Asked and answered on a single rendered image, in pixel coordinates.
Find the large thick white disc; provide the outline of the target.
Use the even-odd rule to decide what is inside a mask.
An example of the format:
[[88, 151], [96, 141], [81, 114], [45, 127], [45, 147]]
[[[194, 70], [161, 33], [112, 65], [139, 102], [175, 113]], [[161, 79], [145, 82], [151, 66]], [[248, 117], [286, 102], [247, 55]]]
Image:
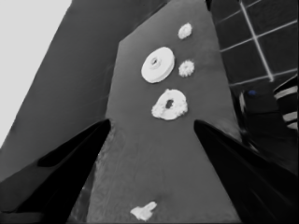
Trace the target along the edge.
[[164, 80], [172, 72], [175, 65], [175, 55], [170, 48], [161, 47], [153, 51], [143, 62], [141, 76], [148, 83]]

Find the small white T-shaped piece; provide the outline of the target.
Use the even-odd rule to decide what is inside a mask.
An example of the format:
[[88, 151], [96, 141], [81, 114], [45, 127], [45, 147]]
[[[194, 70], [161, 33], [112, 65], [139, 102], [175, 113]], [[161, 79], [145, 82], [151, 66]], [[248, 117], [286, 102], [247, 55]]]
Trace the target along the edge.
[[130, 213], [137, 219], [142, 221], [148, 221], [157, 207], [156, 202], [150, 202], [144, 206], [137, 206], [133, 208]]

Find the small white toothed gear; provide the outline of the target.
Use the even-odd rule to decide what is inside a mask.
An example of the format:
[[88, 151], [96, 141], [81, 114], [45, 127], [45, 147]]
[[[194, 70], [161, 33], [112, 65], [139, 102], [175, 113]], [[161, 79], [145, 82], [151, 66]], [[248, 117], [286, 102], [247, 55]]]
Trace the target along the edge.
[[157, 102], [151, 109], [151, 115], [157, 119], [164, 117], [165, 104]]
[[180, 116], [184, 115], [187, 112], [188, 112], [188, 103], [186, 101], [180, 101], [176, 104], [176, 108], [175, 108], [176, 118], [179, 118]]
[[192, 34], [192, 25], [190, 23], [186, 23], [182, 25], [178, 30], [178, 38], [185, 39]]
[[181, 77], [188, 77], [193, 73], [193, 71], [194, 71], [194, 62], [190, 60], [183, 62], [178, 68], [178, 74]]

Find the dark robot torso block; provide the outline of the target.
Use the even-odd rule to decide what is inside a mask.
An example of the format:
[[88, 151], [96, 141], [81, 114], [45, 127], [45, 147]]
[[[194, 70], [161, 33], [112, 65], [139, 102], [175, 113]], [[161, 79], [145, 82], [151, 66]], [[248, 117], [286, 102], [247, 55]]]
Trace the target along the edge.
[[298, 175], [298, 77], [231, 88], [236, 117], [247, 144], [269, 161]]

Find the white round carrier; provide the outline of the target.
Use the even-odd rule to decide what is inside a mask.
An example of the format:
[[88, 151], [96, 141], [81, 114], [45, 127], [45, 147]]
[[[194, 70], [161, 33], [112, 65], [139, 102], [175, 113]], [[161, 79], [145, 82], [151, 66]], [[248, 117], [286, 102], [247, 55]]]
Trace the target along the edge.
[[166, 89], [165, 92], [159, 97], [157, 102], [165, 104], [164, 120], [177, 119], [175, 115], [176, 104], [180, 101], [186, 101], [186, 96], [179, 90]]

